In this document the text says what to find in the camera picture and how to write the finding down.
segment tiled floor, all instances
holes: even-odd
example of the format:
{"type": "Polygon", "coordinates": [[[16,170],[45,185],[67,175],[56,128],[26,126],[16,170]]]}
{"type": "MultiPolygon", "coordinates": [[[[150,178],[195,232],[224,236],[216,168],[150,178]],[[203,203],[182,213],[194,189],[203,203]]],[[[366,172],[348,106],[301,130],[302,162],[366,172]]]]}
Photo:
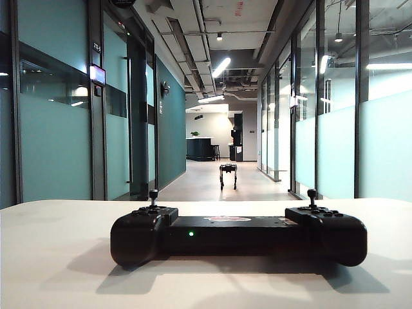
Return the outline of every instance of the tiled floor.
{"type": "Polygon", "coordinates": [[[256,167],[256,162],[231,162],[238,165],[238,188],[233,189],[234,173],[223,173],[225,186],[220,190],[219,166],[214,162],[186,161],[186,173],[159,192],[160,201],[267,201],[296,200],[288,194],[285,178],[275,183],[256,167]]]}

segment controller grip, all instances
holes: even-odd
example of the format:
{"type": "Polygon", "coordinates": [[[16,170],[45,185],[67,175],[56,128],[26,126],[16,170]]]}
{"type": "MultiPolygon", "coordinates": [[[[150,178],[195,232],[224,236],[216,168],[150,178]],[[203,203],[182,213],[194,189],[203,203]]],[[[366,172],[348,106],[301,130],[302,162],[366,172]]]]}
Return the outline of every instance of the controller grip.
{"type": "Polygon", "coordinates": [[[112,258],[126,268],[148,262],[158,252],[161,225],[161,216],[127,214],[117,219],[110,232],[112,258]]]}
{"type": "Polygon", "coordinates": [[[368,253],[368,233],[357,218],[346,216],[337,223],[323,220],[320,224],[321,242],[326,255],[344,266],[356,266],[368,253]]]}

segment table surface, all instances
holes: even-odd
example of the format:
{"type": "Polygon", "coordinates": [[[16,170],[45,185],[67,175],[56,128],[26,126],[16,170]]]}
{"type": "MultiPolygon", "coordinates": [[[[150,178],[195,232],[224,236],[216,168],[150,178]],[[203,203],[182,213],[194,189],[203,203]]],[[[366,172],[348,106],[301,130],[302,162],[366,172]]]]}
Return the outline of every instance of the table surface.
{"type": "MultiPolygon", "coordinates": [[[[307,201],[166,202],[182,216],[282,216],[307,201]]],[[[170,257],[128,272],[109,233],[147,202],[47,200],[1,215],[1,308],[412,308],[412,203],[322,200],[361,219],[368,256],[357,267],[269,257],[170,257]]]]}

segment bar stool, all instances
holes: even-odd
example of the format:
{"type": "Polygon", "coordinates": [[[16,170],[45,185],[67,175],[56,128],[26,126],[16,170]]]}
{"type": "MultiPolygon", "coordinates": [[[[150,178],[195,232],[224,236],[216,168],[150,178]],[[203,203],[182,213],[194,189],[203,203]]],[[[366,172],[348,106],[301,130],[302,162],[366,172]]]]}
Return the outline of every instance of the bar stool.
{"type": "Polygon", "coordinates": [[[220,160],[220,148],[219,145],[212,145],[213,147],[213,159],[220,160]]]}

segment game controller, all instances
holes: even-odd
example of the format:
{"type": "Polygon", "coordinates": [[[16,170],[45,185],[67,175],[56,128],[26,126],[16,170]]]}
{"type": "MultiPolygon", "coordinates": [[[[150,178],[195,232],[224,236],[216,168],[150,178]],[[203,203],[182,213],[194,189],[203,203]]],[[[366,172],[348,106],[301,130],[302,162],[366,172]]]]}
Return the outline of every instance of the game controller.
{"type": "Polygon", "coordinates": [[[116,220],[110,251],[123,267],[137,267],[158,254],[276,255],[311,252],[344,266],[356,266],[367,254],[364,224],[352,216],[315,204],[316,190],[308,190],[310,205],[287,208],[285,217],[179,217],[177,208],[151,204],[116,220]]]}

